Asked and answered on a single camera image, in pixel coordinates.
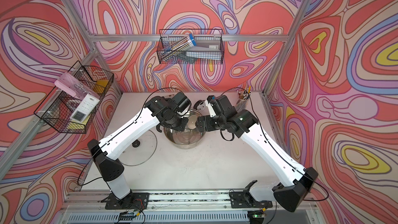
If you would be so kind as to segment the cream plastic ladle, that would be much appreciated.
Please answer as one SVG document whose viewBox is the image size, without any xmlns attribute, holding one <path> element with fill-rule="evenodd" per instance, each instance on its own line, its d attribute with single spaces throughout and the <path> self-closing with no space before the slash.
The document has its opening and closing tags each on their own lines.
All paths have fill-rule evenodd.
<svg viewBox="0 0 398 224">
<path fill-rule="evenodd" d="M 197 126 L 196 126 L 197 119 L 198 119 L 198 116 L 197 116 L 197 115 L 191 115 L 191 116 L 188 118 L 187 127 L 188 127 L 190 130 L 194 130 L 194 129 L 197 128 Z"/>
</svg>

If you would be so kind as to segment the stainless steel pot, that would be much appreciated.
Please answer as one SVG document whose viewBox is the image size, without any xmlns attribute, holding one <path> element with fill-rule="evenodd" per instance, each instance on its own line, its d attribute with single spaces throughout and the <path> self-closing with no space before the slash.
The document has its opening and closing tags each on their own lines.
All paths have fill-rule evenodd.
<svg viewBox="0 0 398 224">
<path fill-rule="evenodd" d="M 184 117 L 189 118 L 191 115 L 197 115 L 198 117 L 202 114 L 197 110 L 190 110 Z M 187 126 L 183 132 L 175 131 L 170 128 L 163 127 L 163 133 L 166 138 L 176 147 L 180 149 L 190 149 L 199 145 L 205 136 L 206 132 L 200 132 L 197 128 L 190 130 Z"/>
</svg>

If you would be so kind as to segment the glass pot lid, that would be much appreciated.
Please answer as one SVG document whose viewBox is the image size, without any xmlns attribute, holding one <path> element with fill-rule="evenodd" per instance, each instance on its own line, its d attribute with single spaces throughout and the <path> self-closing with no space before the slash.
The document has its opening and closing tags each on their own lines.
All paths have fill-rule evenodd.
<svg viewBox="0 0 398 224">
<path fill-rule="evenodd" d="M 129 145 L 119 157 L 125 167 L 136 167 L 152 158 L 158 146 L 158 139 L 151 130 Z"/>
</svg>

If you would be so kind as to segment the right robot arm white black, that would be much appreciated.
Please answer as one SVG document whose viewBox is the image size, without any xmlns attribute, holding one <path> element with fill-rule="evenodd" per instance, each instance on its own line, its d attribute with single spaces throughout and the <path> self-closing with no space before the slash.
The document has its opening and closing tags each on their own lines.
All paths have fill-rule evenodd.
<svg viewBox="0 0 398 224">
<path fill-rule="evenodd" d="M 200 131 L 228 131 L 253 148 L 271 167 L 279 183 L 271 188 L 274 201 L 289 212 L 295 212 L 313 188 L 318 172 L 293 160 L 263 129 L 257 116 L 248 111 L 237 111 L 226 95 L 210 95 L 205 100 L 209 115 L 195 123 Z"/>
</svg>

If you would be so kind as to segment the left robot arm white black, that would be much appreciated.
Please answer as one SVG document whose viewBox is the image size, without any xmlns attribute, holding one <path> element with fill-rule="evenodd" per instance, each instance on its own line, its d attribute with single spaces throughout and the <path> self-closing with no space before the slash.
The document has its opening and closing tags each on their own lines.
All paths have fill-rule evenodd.
<svg viewBox="0 0 398 224">
<path fill-rule="evenodd" d="M 123 200 L 131 194 L 124 165 L 119 160 L 122 153 L 153 127 L 184 131 L 188 118 L 183 112 L 191 106 L 191 101 L 182 92 L 171 98 L 149 96 L 141 110 L 117 131 L 100 141 L 93 139 L 88 143 L 93 163 L 116 199 Z"/>
</svg>

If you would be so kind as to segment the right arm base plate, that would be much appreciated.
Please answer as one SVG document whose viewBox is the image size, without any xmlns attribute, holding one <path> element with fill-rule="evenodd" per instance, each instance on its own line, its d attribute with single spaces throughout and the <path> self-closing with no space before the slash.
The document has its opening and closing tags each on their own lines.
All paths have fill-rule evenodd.
<svg viewBox="0 0 398 224">
<path fill-rule="evenodd" d="M 235 191 L 233 189 L 229 190 L 228 195 L 231 201 L 231 208 L 260 208 L 268 209 L 273 207 L 272 201 L 257 201 L 250 194 L 251 187 L 257 182 L 253 180 L 250 182 L 243 190 Z"/>
</svg>

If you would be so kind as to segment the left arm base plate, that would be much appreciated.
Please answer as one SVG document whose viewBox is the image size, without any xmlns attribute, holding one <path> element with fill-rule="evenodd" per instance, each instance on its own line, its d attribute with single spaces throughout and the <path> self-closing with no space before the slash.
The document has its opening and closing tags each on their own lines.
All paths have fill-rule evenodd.
<svg viewBox="0 0 398 224">
<path fill-rule="evenodd" d="M 149 203 L 149 193 L 131 192 L 123 199 L 118 199 L 113 193 L 103 199 L 105 208 L 110 210 L 137 209 L 145 210 Z"/>
</svg>

